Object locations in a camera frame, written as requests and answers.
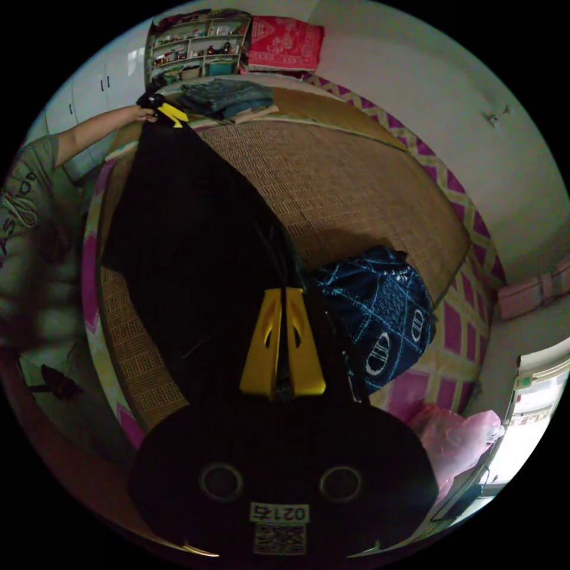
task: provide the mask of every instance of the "shelf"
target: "shelf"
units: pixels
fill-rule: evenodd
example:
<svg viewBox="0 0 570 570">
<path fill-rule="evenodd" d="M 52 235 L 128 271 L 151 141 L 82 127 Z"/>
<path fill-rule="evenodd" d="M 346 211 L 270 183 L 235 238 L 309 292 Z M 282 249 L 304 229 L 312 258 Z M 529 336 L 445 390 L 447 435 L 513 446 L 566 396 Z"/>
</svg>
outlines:
<svg viewBox="0 0 570 570">
<path fill-rule="evenodd" d="M 177 43 L 188 43 L 188 38 L 185 40 L 176 40 L 175 42 L 161 43 L 159 46 L 153 46 L 153 49 L 167 48 L 168 46 L 173 46 Z"/>
<path fill-rule="evenodd" d="M 196 55 L 193 56 L 191 58 L 185 58 L 185 59 L 175 59 L 174 61 L 168 61 L 165 64 L 158 64 L 158 65 L 153 65 L 153 69 L 158 69 L 159 67 L 165 67 L 166 65 L 173 65 L 173 64 L 179 64 L 179 65 L 183 65 L 183 63 L 185 61 L 190 61 L 191 59 L 202 59 L 202 55 Z"/>
<path fill-rule="evenodd" d="M 226 58 L 237 58 L 239 56 L 238 53 L 212 53 L 211 55 L 207 55 L 207 58 L 220 58 L 220 59 L 226 59 Z"/>
<path fill-rule="evenodd" d="M 184 28 L 185 26 L 201 26 L 203 24 L 210 24 L 212 22 L 242 22 L 242 21 L 249 21 L 251 16 L 228 16 L 226 18 L 207 18 L 206 20 L 194 20 L 190 22 L 180 22 L 179 24 L 174 24 L 174 26 L 170 26 L 168 29 L 173 30 L 176 28 Z"/>
<path fill-rule="evenodd" d="M 190 41 L 193 40 L 213 40 L 213 39 L 224 39 L 224 38 L 228 38 L 228 37 L 243 37 L 244 34 L 224 34 L 224 35 L 219 35 L 219 36 L 196 36 L 196 37 L 191 37 Z"/>
</svg>

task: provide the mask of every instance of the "window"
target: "window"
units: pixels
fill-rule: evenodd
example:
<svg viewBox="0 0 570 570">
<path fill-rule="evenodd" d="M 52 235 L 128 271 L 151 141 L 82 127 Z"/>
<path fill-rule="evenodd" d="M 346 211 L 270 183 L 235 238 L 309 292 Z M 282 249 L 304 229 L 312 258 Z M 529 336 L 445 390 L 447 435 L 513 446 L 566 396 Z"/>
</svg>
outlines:
<svg viewBox="0 0 570 570">
<path fill-rule="evenodd" d="M 567 379 L 568 372 L 564 372 L 517 392 L 509 426 L 489 465 L 489 482 L 495 485 L 508 483 L 525 464 L 550 423 Z M 485 472 L 480 483 L 486 481 Z"/>
</svg>

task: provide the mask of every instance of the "person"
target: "person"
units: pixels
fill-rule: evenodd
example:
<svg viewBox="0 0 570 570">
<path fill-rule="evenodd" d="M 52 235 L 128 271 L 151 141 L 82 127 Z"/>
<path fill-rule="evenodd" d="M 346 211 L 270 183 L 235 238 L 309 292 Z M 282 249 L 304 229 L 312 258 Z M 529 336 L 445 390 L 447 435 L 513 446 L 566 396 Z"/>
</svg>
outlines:
<svg viewBox="0 0 570 570">
<path fill-rule="evenodd" d="M 81 307 L 92 191 L 74 186 L 62 165 L 131 122 L 155 120 L 153 110 L 134 105 L 41 137 L 19 150 L 0 189 L 0 348 L 19 357 L 36 402 L 65 436 L 122 464 L 134 447 L 106 401 Z M 58 394 L 62 379 L 67 388 Z"/>
</svg>

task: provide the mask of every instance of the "gray t-shirt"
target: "gray t-shirt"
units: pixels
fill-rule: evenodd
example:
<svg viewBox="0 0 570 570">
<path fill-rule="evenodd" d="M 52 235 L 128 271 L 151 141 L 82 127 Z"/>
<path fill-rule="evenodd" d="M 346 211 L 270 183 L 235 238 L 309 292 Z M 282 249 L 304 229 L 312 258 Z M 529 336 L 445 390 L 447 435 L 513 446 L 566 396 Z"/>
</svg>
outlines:
<svg viewBox="0 0 570 570">
<path fill-rule="evenodd" d="M 0 344 L 61 369 L 85 334 L 81 190 L 55 168 L 58 137 L 23 147 L 0 191 Z"/>
</svg>

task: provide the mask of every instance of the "white wall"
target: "white wall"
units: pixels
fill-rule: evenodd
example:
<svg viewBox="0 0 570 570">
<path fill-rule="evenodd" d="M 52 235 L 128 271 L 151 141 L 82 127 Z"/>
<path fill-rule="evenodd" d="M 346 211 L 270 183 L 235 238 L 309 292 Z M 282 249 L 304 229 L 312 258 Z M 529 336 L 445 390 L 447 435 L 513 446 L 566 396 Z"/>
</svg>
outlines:
<svg viewBox="0 0 570 570">
<path fill-rule="evenodd" d="M 483 63 L 377 2 L 321 0 L 310 21 L 325 27 L 317 74 L 377 103 L 432 147 L 481 212 L 509 282 L 562 257 L 570 235 L 562 177 L 527 112 Z M 514 113 L 493 129 L 482 113 L 505 103 Z"/>
<path fill-rule="evenodd" d="M 306 21 L 317 3 L 318 0 L 198 0 L 197 2 L 185 2 L 176 8 L 171 8 L 161 13 L 159 17 L 155 18 L 155 21 L 159 21 L 168 15 L 184 14 L 205 8 L 214 10 L 235 8 L 252 15 L 281 16 Z"/>
<path fill-rule="evenodd" d="M 501 419 L 504 418 L 517 373 L 518 357 L 548 349 L 568 338 L 570 295 L 510 321 L 502 321 L 496 314 L 479 376 L 482 391 L 471 399 L 467 415 L 494 410 Z"/>
</svg>

